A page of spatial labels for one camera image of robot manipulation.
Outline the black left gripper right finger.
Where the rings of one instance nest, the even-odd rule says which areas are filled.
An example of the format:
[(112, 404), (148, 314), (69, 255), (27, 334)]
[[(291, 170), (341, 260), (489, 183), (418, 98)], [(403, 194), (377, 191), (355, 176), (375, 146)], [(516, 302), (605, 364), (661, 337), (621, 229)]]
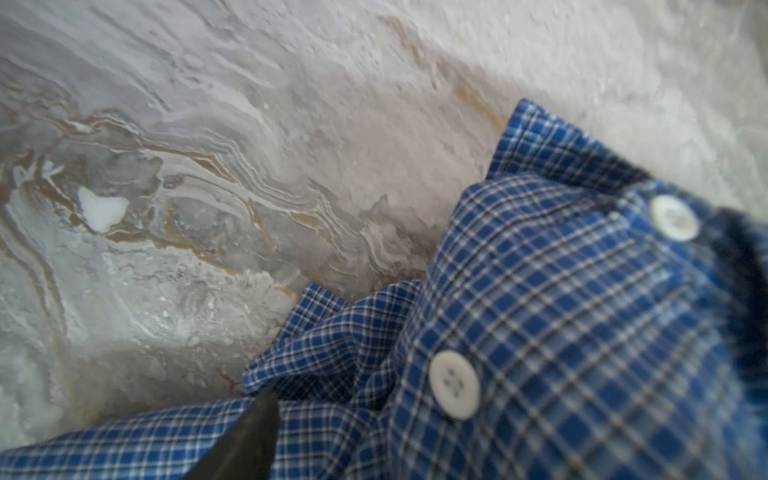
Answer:
[(767, 226), (730, 208), (719, 209), (717, 218), (731, 300), (718, 377), (725, 384), (754, 384), (767, 377)]

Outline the blue checked shirt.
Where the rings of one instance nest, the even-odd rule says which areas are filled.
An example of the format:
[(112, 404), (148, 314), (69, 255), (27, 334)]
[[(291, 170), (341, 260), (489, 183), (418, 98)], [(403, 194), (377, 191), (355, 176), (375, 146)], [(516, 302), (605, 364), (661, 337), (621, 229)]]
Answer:
[(763, 479), (767, 377), (718, 377), (721, 208), (523, 100), (425, 279), (310, 284), (241, 398), (8, 450), (1, 475), (183, 479), (272, 388), (269, 479)]

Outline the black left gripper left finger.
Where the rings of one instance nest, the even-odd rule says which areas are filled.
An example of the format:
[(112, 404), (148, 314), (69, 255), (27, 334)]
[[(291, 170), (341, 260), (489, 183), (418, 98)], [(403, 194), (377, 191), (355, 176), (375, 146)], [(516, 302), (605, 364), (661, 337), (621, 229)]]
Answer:
[(269, 479), (280, 425), (278, 394), (267, 388), (183, 479)]

